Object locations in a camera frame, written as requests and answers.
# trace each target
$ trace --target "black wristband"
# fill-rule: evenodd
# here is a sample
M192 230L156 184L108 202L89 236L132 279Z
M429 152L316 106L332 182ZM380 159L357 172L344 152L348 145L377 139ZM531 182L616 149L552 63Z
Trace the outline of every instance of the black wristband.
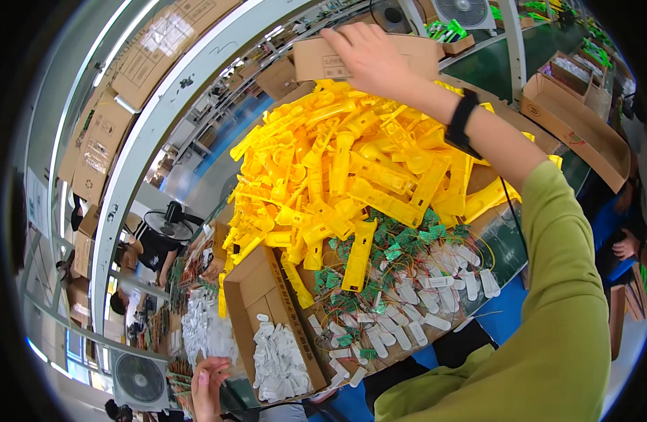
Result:
M454 110L452 120L446 131L446 144L457 148L470 156L482 159L479 153L469 145L469 137L464 133L464 129L469 121L469 116L478 106L478 94L464 89L464 97L459 101L457 108Z

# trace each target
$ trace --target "white metal beam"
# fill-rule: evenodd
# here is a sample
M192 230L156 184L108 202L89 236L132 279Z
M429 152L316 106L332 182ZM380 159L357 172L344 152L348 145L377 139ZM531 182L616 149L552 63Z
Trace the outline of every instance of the white metal beam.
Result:
M91 278L91 314L102 315L107 276L116 240L144 170L162 143L173 116L184 110L197 87L237 53L237 49L308 0L248 0L208 31L180 59L143 108L108 183L99 217ZM95 333L103 333L103 319L93 321Z
M499 10L504 21L504 31L511 66L511 96L514 105L521 103L522 88L527 82L525 66L525 43L522 40L521 22L515 0L500 0Z

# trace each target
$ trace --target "fluorescent light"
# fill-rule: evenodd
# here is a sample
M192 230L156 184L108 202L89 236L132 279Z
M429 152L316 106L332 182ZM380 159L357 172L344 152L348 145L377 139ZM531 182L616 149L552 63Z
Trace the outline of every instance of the fluorescent light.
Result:
M94 87L97 87L100 83L100 80L103 79L103 75L105 75L105 71L110 67L110 63L112 63L116 55L123 48L124 43L126 42L126 38L133 32L136 25L138 25L140 21L145 18L145 15L148 14L150 10L152 10L152 8L158 3L159 0L150 0L150 3L146 4L145 7L143 7L141 11L138 12L133 21L131 21L131 23L129 23L129 26L127 26L124 32L122 32L121 36L116 41L116 44L112 47L112 50L110 50L110 53L107 55L107 57L105 57L105 66L99 71L99 74L96 75L96 79L94 80Z
M65 197L68 195L68 183L63 182L61 189L61 198L58 199L58 207L61 208L61 238L65 238Z
M37 349L37 346L32 344L32 342L30 341L30 339L28 337L26 337L25 339L28 342L28 344L30 345L30 348L32 349L32 351L35 352L35 354L38 355L40 357L40 359L42 359L44 361L44 363L49 362L49 359L47 359L46 356L44 356L44 353L42 353L42 351L40 349Z
M56 369L58 372L60 372L64 376L68 377L69 379L72 379L72 375L70 375L70 373L68 371L66 371L65 369L63 369L63 368L59 367L58 365L56 365L56 363L51 362L51 367Z

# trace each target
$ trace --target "open cardboard box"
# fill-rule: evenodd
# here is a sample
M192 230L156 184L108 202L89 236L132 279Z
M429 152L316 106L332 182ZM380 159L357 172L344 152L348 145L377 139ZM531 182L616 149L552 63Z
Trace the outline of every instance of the open cardboard box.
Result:
M256 318L259 313L268 315L269 321L275 325L291 328L314 388L311 394L287 401L311 396L328 385L296 313L297 302L294 303L288 294L285 277L271 248L260 245L253 250L227 274L223 286L234 338L251 385L255 382L253 335L260 328L260 321ZM257 398L257 390L254 389L254 393Z
M535 74L522 89L521 112L562 140L618 192L628 178L628 144L589 107Z
M436 79L438 61L443 58L443 48L430 38L405 34L388 34L398 53L406 58L408 66L427 79ZM342 59L328 41L320 37L307 38L293 43L297 80L349 78L352 76Z
M555 64L554 60L557 57L562 57L563 59L570 61L573 65L586 72L589 75L588 81L579 79L577 75ZM584 103L586 101L586 96L588 95L588 91L591 88L591 83L593 82L593 73L589 68L577 62L562 51L556 51L553 57L551 57L544 66L541 66L540 69L544 69L544 67L547 65L550 66L551 75L547 75L544 72L540 72L539 74L541 74L544 78L548 78L555 82L558 86L565 89L570 93L570 95L578 99L581 103Z

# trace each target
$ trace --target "cardboard tray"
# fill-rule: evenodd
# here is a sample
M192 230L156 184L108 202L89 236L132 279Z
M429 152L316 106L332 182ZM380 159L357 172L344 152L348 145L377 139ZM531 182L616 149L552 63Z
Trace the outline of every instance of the cardboard tray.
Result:
M593 110L550 79L535 74L527 81L521 112L576 152L614 192L628 179L628 144Z

